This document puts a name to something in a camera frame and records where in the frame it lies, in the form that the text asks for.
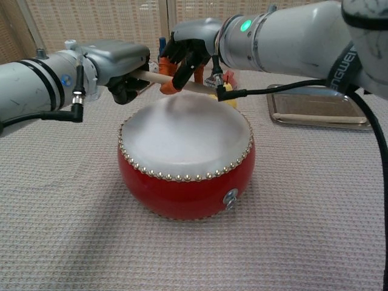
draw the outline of drumstick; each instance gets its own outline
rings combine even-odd
[[[303,114],[282,114],[274,113],[275,119],[284,119],[289,121],[315,121],[326,123],[366,123],[366,117],[351,117],[351,116],[319,116],[319,115],[303,115]]]
[[[164,84],[172,80],[171,76],[166,76],[166,75],[148,72],[148,71],[142,71],[142,70],[135,70],[131,72],[129,75],[138,79],[142,79],[145,81],[150,81],[158,84]],[[210,88],[199,83],[194,83],[192,81],[188,81],[186,85],[183,87],[183,89],[192,91],[192,92],[203,93],[203,94],[216,93],[216,90],[214,88]]]

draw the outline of table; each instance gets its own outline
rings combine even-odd
[[[241,72],[241,87],[301,78]],[[0,289],[381,290],[383,179],[372,132],[284,126],[238,101],[256,166],[236,209],[197,222],[145,209],[116,159],[128,105],[106,90],[84,123],[37,121],[0,139]],[[388,129],[388,101],[366,100]]]

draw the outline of red drum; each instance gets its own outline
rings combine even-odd
[[[255,165],[252,128],[204,95],[169,96],[119,130],[118,161],[132,195],[153,212],[200,219],[230,209]]]

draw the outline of wall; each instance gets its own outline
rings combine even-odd
[[[35,43],[18,3],[0,1],[0,64],[35,55]]]
[[[147,45],[158,55],[161,21],[157,0],[28,0],[48,52],[66,39],[122,39]]]
[[[214,17],[225,20],[235,14],[264,13],[270,4],[278,9],[300,6],[321,0],[176,0],[176,21]]]

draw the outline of white drumhead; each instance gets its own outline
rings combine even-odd
[[[204,95],[160,99],[126,121],[121,134],[128,159],[140,169],[193,179],[222,172],[252,142],[239,111]]]

